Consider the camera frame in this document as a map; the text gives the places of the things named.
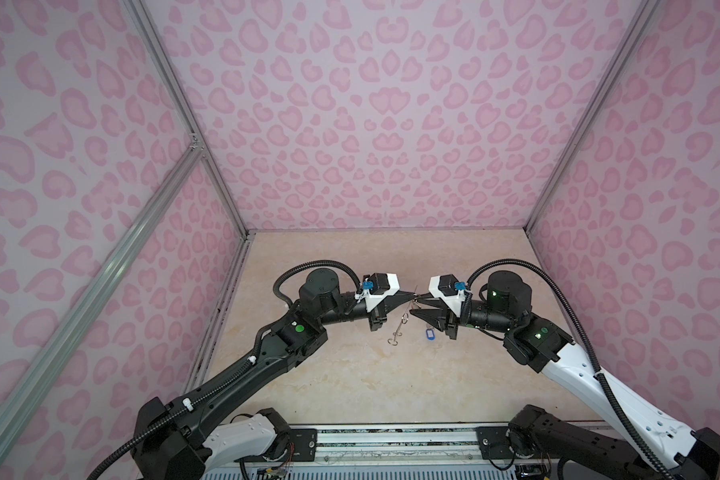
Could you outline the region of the perforated metal ring disc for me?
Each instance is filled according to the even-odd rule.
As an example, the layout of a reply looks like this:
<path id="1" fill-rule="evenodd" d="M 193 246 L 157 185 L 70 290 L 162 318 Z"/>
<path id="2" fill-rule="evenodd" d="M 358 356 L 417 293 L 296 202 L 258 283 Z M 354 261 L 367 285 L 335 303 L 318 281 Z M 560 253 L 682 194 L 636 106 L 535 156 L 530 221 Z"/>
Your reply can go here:
<path id="1" fill-rule="evenodd" d="M 409 313 L 405 312 L 401 318 L 400 321 L 395 328 L 395 330 L 392 333 L 392 336 L 387 340 L 387 343 L 393 347 L 396 347 L 399 345 L 400 338 L 403 334 L 402 329 L 403 327 L 408 323 L 409 321 Z"/>

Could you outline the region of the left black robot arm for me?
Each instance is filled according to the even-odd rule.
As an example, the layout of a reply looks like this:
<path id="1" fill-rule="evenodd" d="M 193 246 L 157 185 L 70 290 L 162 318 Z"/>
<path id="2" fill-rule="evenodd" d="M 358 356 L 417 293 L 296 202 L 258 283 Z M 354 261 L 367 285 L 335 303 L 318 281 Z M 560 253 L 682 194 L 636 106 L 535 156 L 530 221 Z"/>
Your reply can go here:
<path id="1" fill-rule="evenodd" d="M 193 390 L 142 406 L 133 437 L 102 460 L 89 478 L 99 479 L 130 455 L 145 479 L 200 479 L 215 467 L 247 457 L 279 458 L 287 423 L 272 409 L 243 422 L 226 418 L 264 386 L 293 370 L 328 339 L 327 326 L 367 320 L 377 331 L 396 308 L 412 301 L 396 275 L 364 277 L 344 263 L 314 260 L 280 275 L 274 295 L 286 313 L 261 327 L 251 349 Z"/>

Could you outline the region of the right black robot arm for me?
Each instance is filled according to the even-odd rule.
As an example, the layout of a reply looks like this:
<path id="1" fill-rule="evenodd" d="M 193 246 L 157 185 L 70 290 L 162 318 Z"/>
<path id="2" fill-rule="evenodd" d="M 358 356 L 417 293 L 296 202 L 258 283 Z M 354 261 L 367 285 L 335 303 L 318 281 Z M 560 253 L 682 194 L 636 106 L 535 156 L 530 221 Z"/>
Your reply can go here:
<path id="1" fill-rule="evenodd" d="M 499 336 L 520 365 L 531 368 L 597 413 L 617 437 L 525 406 L 506 437 L 518 457 L 547 454 L 610 479 L 717 479 L 720 435 L 693 429 L 661 411 L 608 373 L 592 350 L 532 310 L 532 289 L 516 273 L 493 272 L 477 293 L 452 275 L 434 277 L 413 315 L 454 339 L 462 328 Z"/>

